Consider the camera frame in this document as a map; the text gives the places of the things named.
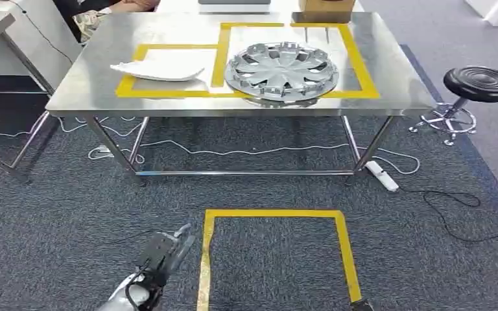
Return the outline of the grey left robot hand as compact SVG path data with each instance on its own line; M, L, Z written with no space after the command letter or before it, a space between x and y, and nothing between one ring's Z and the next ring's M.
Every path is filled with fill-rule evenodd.
M185 224L174 233L156 232L137 260L142 283L148 287L163 287L179 268L195 241Z

